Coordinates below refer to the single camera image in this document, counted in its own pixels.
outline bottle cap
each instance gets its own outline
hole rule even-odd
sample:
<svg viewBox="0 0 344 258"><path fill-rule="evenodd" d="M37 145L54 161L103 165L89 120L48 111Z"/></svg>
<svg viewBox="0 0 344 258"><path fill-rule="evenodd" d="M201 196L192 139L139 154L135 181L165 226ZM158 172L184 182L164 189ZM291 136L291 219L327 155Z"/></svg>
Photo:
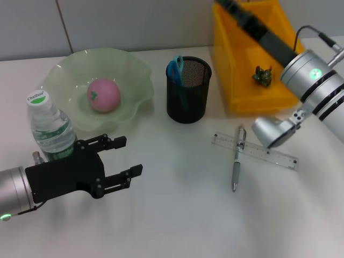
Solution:
<svg viewBox="0 0 344 258"><path fill-rule="evenodd" d="M45 90L35 90L26 97L26 103L30 110L34 112L49 111L53 102Z"/></svg>

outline clear ruler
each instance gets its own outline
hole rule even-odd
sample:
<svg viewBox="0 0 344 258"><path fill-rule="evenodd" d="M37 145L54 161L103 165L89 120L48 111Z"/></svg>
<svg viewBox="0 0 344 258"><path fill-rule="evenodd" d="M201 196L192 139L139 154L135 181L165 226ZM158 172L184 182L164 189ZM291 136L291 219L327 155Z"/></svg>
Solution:
<svg viewBox="0 0 344 258"><path fill-rule="evenodd" d="M232 150L234 150L237 145L234 137L222 133L216 133L212 143ZM244 149L240 149L239 152L294 171L297 171L299 167L299 159L297 157L266 149L248 141L245 141Z"/></svg>

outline white table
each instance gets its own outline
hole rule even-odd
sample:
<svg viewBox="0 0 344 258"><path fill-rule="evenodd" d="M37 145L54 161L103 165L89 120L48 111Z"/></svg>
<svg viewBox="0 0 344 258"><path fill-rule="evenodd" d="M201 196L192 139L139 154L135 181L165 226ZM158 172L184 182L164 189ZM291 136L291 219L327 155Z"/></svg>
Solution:
<svg viewBox="0 0 344 258"><path fill-rule="evenodd" d="M313 48L322 45L312 41ZM153 104L111 137L127 147L103 152L107 175L142 163L129 189L92 199L75 192L0 223L2 257L343 257L344 146L315 117L280 150L300 158L298 173L246 159L231 191L230 151L211 144L252 118L226 115L207 47L137 52L153 69ZM206 114L190 125L166 113L165 68L177 54L213 68ZM33 165L38 149L26 95L63 58L0 62L0 170Z"/></svg>

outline silver pen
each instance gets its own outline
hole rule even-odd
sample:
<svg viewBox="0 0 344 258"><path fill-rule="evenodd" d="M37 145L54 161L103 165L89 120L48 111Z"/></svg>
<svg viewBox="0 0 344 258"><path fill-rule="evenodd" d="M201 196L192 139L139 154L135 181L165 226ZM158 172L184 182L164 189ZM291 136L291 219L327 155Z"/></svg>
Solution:
<svg viewBox="0 0 344 258"><path fill-rule="evenodd" d="M233 173L232 173L232 191L235 192L238 187L239 182L239 175L240 175L240 161L239 161L239 153L240 150L244 149L245 147L245 140L246 140L246 130L244 129L243 125L240 125L236 131L235 135L236 139L236 146L234 149L234 163L233 163Z"/></svg>

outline white wall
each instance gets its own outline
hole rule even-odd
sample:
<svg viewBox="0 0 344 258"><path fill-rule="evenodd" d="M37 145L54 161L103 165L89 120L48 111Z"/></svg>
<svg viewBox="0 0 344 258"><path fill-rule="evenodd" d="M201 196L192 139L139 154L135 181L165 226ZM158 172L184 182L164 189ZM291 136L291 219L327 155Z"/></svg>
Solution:
<svg viewBox="0 0 344 258"><path fill-rule="evenodd" d="M279 0L291 25L313 25L330 36L344 35L343 0ZM305 31L302 37L314 37Z"/></svg>
<svg viewBox="0 0 344 258"><path fill-rule="evenodd" d="M295 29L344 35L341 0L279 0ZM74 51L212 44L213 0L59 0ZM305 31L302 37L313 37ZM0 61L69 55L55 0L0 0Z"/></svg>
<svg viewBox="0 0 344 258"><path fill-rule="evenodd" d="M0 61L68 54L54 0L0 0Z"/></svg>
<svg viewBox="0 0 344 258"><path fill-rule="evenodd" d="M212 44L212 0L60 0L74 51Z"/></svg>

